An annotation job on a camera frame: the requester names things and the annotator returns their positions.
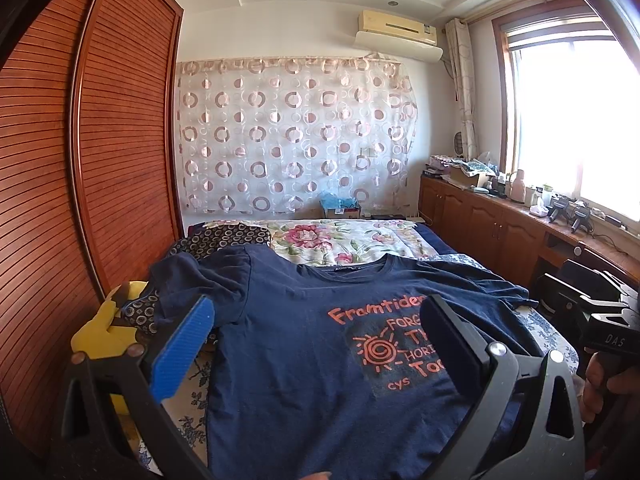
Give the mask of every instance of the pink bottle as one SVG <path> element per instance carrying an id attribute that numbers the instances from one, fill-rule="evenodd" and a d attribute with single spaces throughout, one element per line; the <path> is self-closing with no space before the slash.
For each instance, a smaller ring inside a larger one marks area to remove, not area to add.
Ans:
<path id="1" fill-rule="evenodd" d="M 516 180 L 511 184 L 510 198 L 514 202 L 524 204 L 525 193 L 526 186 L 524 185 L 524 170 L 518 170 L 518 173 L 516 173 Z"/>

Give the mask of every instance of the wardrobe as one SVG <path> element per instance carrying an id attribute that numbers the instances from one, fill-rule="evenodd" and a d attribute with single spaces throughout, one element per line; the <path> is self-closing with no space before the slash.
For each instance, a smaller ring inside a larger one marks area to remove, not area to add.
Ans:
<path id="1" fill-rule="evenodd" d="M 44 455 L 71 336 L 181 236 L 174 0 L 52 0 L 0 71 L 0 392 Z"/>

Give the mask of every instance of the wooden window frame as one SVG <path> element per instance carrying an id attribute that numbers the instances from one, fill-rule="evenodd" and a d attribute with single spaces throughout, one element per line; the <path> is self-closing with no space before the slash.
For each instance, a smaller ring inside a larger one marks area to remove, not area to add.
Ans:
<path id="1" fill-rule="evenodd" d="M 508 14 L 498 16 L 491 20 L 494 28 L 495 47 L 498 53 L 498 71 L 500 72 L 500 101 L 502 104 L 502 139 L 500 140 L 500 171 L 511 173 L 515 171 L 514 164 L 518 160 L 518 145 L 515 139 L 516 132 L 516 102 L 513 88 L 513 64 L 511 54 L 507 48 L 507 37 L 502 31 L 502 26 L 532 18 L 543 12 L 568 9 L 571 7 L 585 6 L 584 0 L 551 0 L 524 9 L 514 10 Z"/>

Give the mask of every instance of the cardboard box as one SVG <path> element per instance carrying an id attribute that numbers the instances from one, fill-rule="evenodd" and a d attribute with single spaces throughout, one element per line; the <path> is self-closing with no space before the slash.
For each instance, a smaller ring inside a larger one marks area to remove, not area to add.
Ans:
<path id="1" fill-rule="evenodd" d="M 489 180 L 489 175 L 485 173 L 476 174 L 474 176 L 466 176 L 465 173 L 460 168 L 451 166 L 450 170 L 451 172 L 449 173 L 449 180 L 452 180 L 453 182 L 460 184 L 461 185 L 460 187 L 465 187 L 465 188 L 469 188 L 471 186 L 484 187 L 484 184 L 486 184 L 486 181 Z"/>
<path id="2" fill-rule="evenodd" d="M 360 218 L 360 204 L 357 207 L 343 207 L 342 212 L 339 209 L 325 209 L 322 208 L 324 212 L 325 218 L 331 218 L 336 220 L 345 220 L 345 219 L 357 219 Z"/>

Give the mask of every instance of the spiral sun graphic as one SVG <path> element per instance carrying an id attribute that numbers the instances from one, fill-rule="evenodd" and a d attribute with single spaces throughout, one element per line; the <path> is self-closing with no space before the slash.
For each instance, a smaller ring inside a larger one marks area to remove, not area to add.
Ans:
<path id="1" fill-rule="evenodd" d="M 362 364 L 375 366 L 378 373 L 381 367 L 391 370 L 390 363 L 402 364 L 402 361 L 396 362 L 398 341 L 394 341 L 393 332 L 389 332 L 388 337 L 385 338 L 387 331 L 388 327 L 385 327 L 379 335 L 365 334 L 364 337 L 353 338 L 355 341 L 361 341 L 356 346 L 360 348 L 358 355 L 362 356 Z"/>

